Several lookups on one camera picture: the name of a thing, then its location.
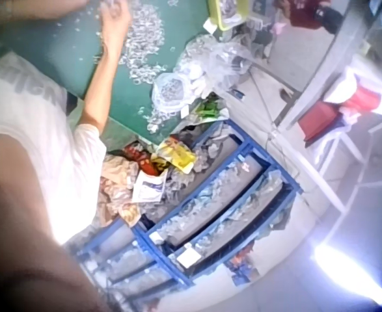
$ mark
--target crumpled paper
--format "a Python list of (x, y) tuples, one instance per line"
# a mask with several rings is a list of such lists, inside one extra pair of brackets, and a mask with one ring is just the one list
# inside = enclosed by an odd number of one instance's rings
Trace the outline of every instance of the crumpled paper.
[(139, 207), (131, 202), (139, 165), (121, 156), (106, 155), (102, 167), (98, 214), (101, 226), (108, 226), (117, 215), (134, 226), (141, 217)]

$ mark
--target white t-shirt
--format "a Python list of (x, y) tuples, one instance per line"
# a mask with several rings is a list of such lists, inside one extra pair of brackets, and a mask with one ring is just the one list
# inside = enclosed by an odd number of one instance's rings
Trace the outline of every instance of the white t-shirt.
[(66, 97), (64, 88), (14, 53), (0, 59), (0, 134), (29, 154), (60, 244), (92, 222), (106, 152), (96, 127), (71, 132)]

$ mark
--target person in red shirt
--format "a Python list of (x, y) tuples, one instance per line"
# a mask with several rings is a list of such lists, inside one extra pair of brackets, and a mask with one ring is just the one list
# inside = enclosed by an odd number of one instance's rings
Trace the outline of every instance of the person in red shirt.
[(283, 11), (294, 27), (319, 29), (336, 34), (342, 24), (342, 14), (331, 8), (331, 0), (276, 0), (275, 6)]

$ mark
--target yellow package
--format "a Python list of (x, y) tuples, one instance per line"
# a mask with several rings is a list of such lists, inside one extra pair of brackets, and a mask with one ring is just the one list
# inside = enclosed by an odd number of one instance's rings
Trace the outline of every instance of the yellow package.
[(169, 161), (185, 174), (191, 172), (197, 159), (195, 154), (184, 143), (171, 136), (159, 145), (156, 154)]

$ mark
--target person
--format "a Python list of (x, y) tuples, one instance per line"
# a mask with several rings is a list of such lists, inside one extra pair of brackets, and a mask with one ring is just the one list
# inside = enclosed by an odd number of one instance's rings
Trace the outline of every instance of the person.
[(282, 10), (293, 27), (323, 27), (328, 33), (336, 34), (343, 20), (342, 14), (331, 8), (330, 0), (276, 0), (275, 6)]
[[(0, 1), (0, 26), (58, 18), (87, 3)], [(0, 187), (25, 210), (33, 226), (59, 244), (85, 229), (96, 214), (106, 153), (100, 135), (131, 22), (127, 0), (102, 2), (100, 10), (102, 58), (73, 133), (66, 123), (65, 89), (14, 53), (0, 58)]]

